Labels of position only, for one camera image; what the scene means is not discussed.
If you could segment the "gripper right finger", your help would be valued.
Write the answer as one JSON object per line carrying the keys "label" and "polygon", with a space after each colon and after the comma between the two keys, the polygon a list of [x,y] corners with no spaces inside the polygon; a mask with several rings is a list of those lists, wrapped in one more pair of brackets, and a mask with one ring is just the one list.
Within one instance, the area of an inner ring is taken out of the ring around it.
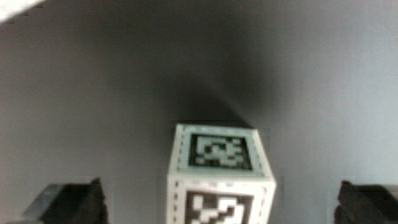
{"label": "gripper right finger", "polygon": [[398,199],[381,185],[341,181],[333,224],[398,224]]}

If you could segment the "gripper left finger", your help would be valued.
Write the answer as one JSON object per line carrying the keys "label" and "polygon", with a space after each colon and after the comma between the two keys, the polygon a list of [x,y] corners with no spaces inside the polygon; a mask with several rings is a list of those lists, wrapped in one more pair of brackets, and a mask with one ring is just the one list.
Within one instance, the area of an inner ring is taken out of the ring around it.
{"label": "gripper left finger", "polygon": [[49,184],[21,214],[19,224],[108,224],[99,179]]}

